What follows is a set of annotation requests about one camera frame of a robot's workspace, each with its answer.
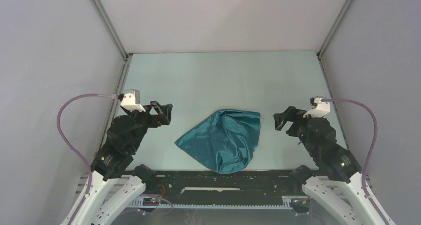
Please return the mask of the teal satin napkin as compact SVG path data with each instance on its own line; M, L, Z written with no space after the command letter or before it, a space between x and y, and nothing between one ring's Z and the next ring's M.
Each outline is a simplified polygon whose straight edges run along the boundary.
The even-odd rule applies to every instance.
M200 165L218 174L244 170L258 146L261 114L238 109L217 110L174 143Z

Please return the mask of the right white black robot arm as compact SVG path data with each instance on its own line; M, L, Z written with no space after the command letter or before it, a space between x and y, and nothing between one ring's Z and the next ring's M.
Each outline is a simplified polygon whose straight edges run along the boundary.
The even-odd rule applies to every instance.
M342 225L393 225L395 222L372 194L354 155L337 143L336 130L325 118L329 112L328 102L313 104L308 111L290 106L284 112L273 115L274 128L280 131L287 122L291 122L286 133L299 138L315 165L345 198L332 192L305 165L289 175L289 189L294 194L304 192Z

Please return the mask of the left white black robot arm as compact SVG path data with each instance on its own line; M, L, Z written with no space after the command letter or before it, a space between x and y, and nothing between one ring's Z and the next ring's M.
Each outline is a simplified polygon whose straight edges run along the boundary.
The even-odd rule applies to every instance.
M156 172L141 164L122 188L105 199L132 163L148 129L170 124L173 105L151 101L142 108L121 108L124 115L112 120L105 143L89 167L88 180L63 225L109 225L135 197L157 187Z

